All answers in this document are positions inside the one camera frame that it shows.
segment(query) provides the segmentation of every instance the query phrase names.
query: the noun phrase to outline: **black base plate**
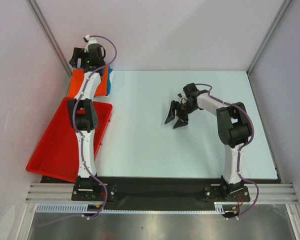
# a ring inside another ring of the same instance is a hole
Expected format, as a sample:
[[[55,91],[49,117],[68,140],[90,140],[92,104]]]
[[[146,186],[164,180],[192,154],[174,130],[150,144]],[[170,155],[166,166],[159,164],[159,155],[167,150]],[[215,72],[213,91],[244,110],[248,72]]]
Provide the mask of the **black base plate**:
[[[117,188],[116,185],[107,185],[106,186],[106,190],[107,190],[107,202],[113,202],[116,201],[116,192],[117,192]],[[101,187],[101,190],[99,193],[96,193],[94,191],[78,191],[76,190],[76,188],[74,187],[72,190],[72,196],[71,196],[71,200],[72,201],[100,201],[102,202],[104,200],[103,194],[105,193],[105,190],[103,187]]]
[[[205,194],[211,188],[210,196],[219,193],[221,178],[160,178],[160,177],[98,177],[107,184],[108,200],[104,209],[129,211],[213,211],[214,202],[229,202],[221,197],[212,198]],[[280,184],[279,179],[251,179],[257,184]],[[67,183],[43,176],[41,183]],[[244,202],[250,201],[249,192],[240,191]],[[96,201],[102,201],[98,195]],[[231,198],[234,203],[237,197]]]
[[[243,189],[236,191],[227,196],[222,196],[220,185],[205,186],[204,195],[206,202],[238,202],[238,195],[242,198],[243,202],[250,202],[250,195],[248,187],[244,186]]]

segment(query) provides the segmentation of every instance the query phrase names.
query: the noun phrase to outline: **white table surface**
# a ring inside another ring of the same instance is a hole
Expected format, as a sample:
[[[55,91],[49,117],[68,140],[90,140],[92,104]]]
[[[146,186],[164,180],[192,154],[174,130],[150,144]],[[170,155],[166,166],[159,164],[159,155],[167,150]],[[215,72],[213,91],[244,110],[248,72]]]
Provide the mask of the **white table surface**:
[[[115,71],[108,98],[111,122],[95,160],[99,176],[219,178],[225,147],[218,136],[217,118],[207,111],[189,115],[188,126],[164,125],[172,100],[186,84],[213,85],[212,95],[243,102],[255,137],[243,154],[243,176],[276,179],[274,162],[244,71]]]

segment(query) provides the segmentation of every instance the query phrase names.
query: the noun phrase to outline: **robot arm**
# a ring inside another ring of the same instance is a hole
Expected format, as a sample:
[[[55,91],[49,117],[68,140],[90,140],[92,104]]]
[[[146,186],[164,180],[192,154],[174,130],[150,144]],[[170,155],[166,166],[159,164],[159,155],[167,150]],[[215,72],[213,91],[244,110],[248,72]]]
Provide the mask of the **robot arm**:
[[[239,161],[238,166],[238,151],[248,141],[248,137],[252,133],[247,118],[235,107],[227,106],[211,98],[207,90],[199,91],[194,83],[186,85],[179,97],[181,97],[179,102],[171,102],[165,124],[171,122],[177,116],[178,120],[173,128],[186,126],[189,122],[188,115],[197,109],[207,110],[215,115],[218,135],[225,145],[225,166],[221,177],[224,194],[233,194],[242,190],[244,183],[239,176],[242,171],[242,160]],[[234,105],[246,111],[243,103],[238,102]]]
[[[87,198],[93,200],[100,191],[99,184],[93,180],[90,173],[97,176],[94,135],[98,125],[98,115],[93,104],[93,98],[101,82],[104,69],[94,71],[106,65],[104,61],[106,52],[95,38],[87,35],[84,41],[87,42],[86,47],[75,47],[72,59],[69,61],[73,68],[80,67],[84,70],[84,79],[78,94],[67,103],[70,124],[76,130],[79,152],[78,177],[73,188],[75,194],[72,194],[74,201],[82,201]]]

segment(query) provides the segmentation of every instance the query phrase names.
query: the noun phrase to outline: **metal floor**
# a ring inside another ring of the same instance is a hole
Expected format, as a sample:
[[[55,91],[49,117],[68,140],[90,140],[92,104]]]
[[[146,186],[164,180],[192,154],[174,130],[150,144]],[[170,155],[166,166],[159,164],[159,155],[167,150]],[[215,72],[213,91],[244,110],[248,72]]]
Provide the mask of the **metal floor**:
[[[295,240],[285,205],[257,205],[239,220],[205,214],[104,213],[87,221],[36,213],[28,240]]]

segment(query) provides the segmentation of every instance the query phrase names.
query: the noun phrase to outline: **wire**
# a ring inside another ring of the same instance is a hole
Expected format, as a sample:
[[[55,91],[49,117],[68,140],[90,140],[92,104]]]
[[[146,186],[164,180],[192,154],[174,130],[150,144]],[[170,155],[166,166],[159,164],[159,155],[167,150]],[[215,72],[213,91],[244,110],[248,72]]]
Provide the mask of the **wire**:
[[[236,161],[236,171],[237,171],[238,176],[241,178],[241,180],[243,180],[243,181],[246,182],[246,183],[253,184],[253,185],[255,186],[255,188],[256,188],[256,195],[255,195],[255,199],[254,199],[253,203],[251,204],[251,206],[250,206],[246,211],[242,212],[242,213],[239,215],[239,216],[242,216],[242,215],[248,213],[248,212],[256,205],[256,203],[257,203],[257,201],[258,201],[258,198],[259,198],[259,194],[260,194],[258,185],[257,185],[254,181],[245,179],[245,178],[241,175],[241,173],[240,173],[241,150],[242,150],[243,148],[245,148],[246,146],[248,146],[248,145],[252,142],[252,140],[254,139],[254,137],[255,137],[255,128],[254,128],[254,124],[253,124],[251,118],[249,117],[249,115],[248,115],[241,107],[239,107],[239,106],[237,106],[237,105],[234,105],[234,104],[232,104],[232,103],[226,102],[226,101],[222,101],[221,99],[219,99],[219,98],[217,98],[217,97],[215,97],[215,96],[212,96],[212,95],[211,95],[211,90],[212,90],[213,87],[212,87],[211,85],[205,84],[205,83],[197,83],[197,84],[195,84],[195,85],[201,85],[201,86],[207,86],[207,87],[209,87],[210,89],[208,90],[208,96],[209,96],[211,99],[216,100],[217,102],[219,102],[219,103],[221,103],[221,104],[224,104],[224,105],[226,105],[226,106],[231,106],[231,107],[233,107],[233,108],[238,109],[238,110],[239,110],[239,111],[247,118],[247,120],[248,120],[248,122],[249,122],[249,124],[250,124],[250,126],[251,126],[251,137],[250,137],[250,139],[248,140],[248,142],[246,142],[245,144],[243,144],[243,145],[242,145],[241,147],[239,147],[239,149],[238,149],[238,155],[237,155],[237,161]]]
[[[181,104],[183,104],[182,100],[185,100],[185,102],[187,102],[187,99],[185,99],[185,98],[183,97],[183,98],[181,98],[181,100],[180,100]]]
[[[240,194],[237,196],[237,198],[238,198],[238,202],[241,201],[241,204],[239,205],[239,207],[241,207],[244,204],[244,200],[242,199]]]
[[[84,85],[83,85],[83,88],[82,88],[82,91],[81,91],[81,94],[80,96],[78,97],[77,101],[75,102],[74,104],[74,108],[73,108],[73,112],[72,112],[72,125],[73,125],[73,128],[74,130],[79,133],[81,135],[81,158],[82,158],[82,162],[83,162],[83,166],[84,168],[87,170],[87,172],[89,173],[89,175],[94,179],[96,180],[103,188],[104,188],[104,198],[103,198],[103,204],[102,204],[102,207],[100,207],[100,209],[98,209],[98,211],[92,215],[92,216],[88,216],[86,219],[89,220],[89,219],[94,219],[95,217],[97,217],[99,215],[99,213],[105,208],[105,205],[107,203],[107,199],[108,199],[108,191],[107,191],[107,188],[106,188],[106,185],[100,181],[98,178],[96,178],[91,172],[90,170],[88,169],[87,165],[86,165],[86,161],[85,161],[85,157],[84,157],[84,134],[77,128],[76,126],[76,109],[78,107],[78,104],[79,104],[79,101],[81,100],[81,98],[83,97],[84,95],[84,92],[86,90],[86,87],[87,87],[87,84],[88,82],[90,81],[90,78],[93,76],[93,74],[95,74],[97,71],[101,70],[101,69],[104,69],[105,67],[109,66],[110,64],[112,64],[115,59],[117,58],[117,54],[118,54],[118,51],[117,51],[117,48],[115,46],[115,44],[110,40],[108,39],[107,37],[105,36],[100,36],[100,35],[91,35],[90,36],[91,38],[101,38],[101,39],[104,39],[104,40],[107,40],[114,48],[114,57],[113,59],[106,65],[104,66],[101,66],[101,67],[98,67],[97,69],[95,69],[94,71],[92,71],[90,73],[90,75],[88,76],[87,80],[85,81]],[[53,221],[50,221],[50,222],[47,222],[47,223],[44,223],[44,224],[39,224],[38,226],[40,227],[45,227],[47,225],[50,225],[50,224],[54,224],[56,222],[59,222],[61,220],[65,220],[65,219],[69,219],[69,218],[72,218],[72,217],[84,217],[83,215],[79,215],[79,214],[72,214],[72,215],[68,215],[68,216],[64,216],[64,217],[61,217],[59,219],[56,219],[56,220],[53,220]]]

